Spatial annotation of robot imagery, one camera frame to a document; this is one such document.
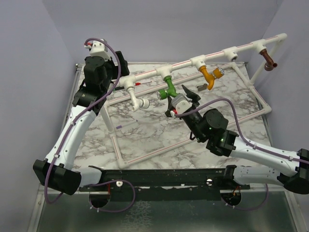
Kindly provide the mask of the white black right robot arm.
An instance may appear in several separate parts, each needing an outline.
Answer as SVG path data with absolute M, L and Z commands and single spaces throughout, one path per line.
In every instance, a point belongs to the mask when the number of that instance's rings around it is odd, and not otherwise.
M 183 87 L 185 94 L 168 97 L 168 117 L 185 122 L 191 140 L 206 143 L 206 149 L 217 156 L 240 158 L 263 165 L 263 168 L 235 167 L 233 172 L 222 176 L 227 189 L 251 183 L 274 184 L 297 194 L 309 192 L 309 152 L 306 149 L 288 151 L 256 143 L 227 128 L 228 120 L 216 109 L 201 115 L 199 110 L 218 101 L 232 102 L 227 98 L 212 100 L 202 106 L 200 97 Z

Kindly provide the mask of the green plastic faucet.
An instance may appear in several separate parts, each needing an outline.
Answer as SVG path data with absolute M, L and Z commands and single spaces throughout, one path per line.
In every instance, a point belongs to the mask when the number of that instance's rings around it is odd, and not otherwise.
M 172 76 L 168 75 L 168 76 L 164 77 L 163 80 L 167 84 L 168 88 L 158 90 L 158 92 L 157 92 L 158 99 L 164 100 L 167 97 L 175 98 L 178 95 L 178 93 L 176 92 L 176 88 L 172 83 Z

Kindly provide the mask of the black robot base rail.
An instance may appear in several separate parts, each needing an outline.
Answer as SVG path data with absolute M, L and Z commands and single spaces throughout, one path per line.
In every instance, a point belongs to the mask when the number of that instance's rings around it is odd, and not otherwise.
M 219 201 L 222 190 L 249 185 L 234 180 L 235 165 L 210 169 L 102 170 L 99 185 L 80 187 L 81 192 L 101 193 L 114 202 Z

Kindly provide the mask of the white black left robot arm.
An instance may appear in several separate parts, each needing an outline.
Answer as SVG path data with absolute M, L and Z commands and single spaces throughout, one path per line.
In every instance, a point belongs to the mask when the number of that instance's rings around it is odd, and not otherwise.
M 101 175 L 99 168 L 75 171 L 73 163 L 86 131 L 105 103 L 102 97 L 110 84 L 115 83 L 119 76 L 129 75 L 122 52 L 117 51 L 116 55 L 120 61 L 118 66 L 102 55 L 85 58 L 84 79 L 74 95 L 67 123 L 45 159 L 36 160 L 33 164 L 33 170 L 45 189 L 72 195 L 83 186 L 91 185 L 97 191 L 106 187 L 107 179 Z

